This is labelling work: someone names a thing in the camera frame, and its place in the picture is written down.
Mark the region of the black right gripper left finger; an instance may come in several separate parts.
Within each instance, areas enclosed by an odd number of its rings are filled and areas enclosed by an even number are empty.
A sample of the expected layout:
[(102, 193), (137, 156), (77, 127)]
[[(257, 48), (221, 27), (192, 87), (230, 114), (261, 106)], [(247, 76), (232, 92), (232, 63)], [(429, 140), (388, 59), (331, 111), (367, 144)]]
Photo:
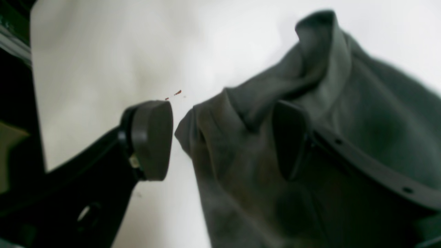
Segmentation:
[(138, 182), (167, 176), (169, 101), (127, 108), (120, 124), (50, 173), (1, 194), (1, 241), (23, 248), (110, 248)]

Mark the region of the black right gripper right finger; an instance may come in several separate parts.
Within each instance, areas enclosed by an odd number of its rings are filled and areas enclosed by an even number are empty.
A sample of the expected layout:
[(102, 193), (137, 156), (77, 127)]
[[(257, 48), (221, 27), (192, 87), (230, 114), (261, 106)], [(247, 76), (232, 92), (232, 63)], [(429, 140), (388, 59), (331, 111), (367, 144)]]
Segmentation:
[(440, 191), (381, 164), (328, 128), (314, 125), (300, 105), (278, 101), (272, 112), (273, 137), (278, 167), (289, 181), (318, 157), (327, 162), (347, 164), (388, 190), (422, 207), (440, 211)]

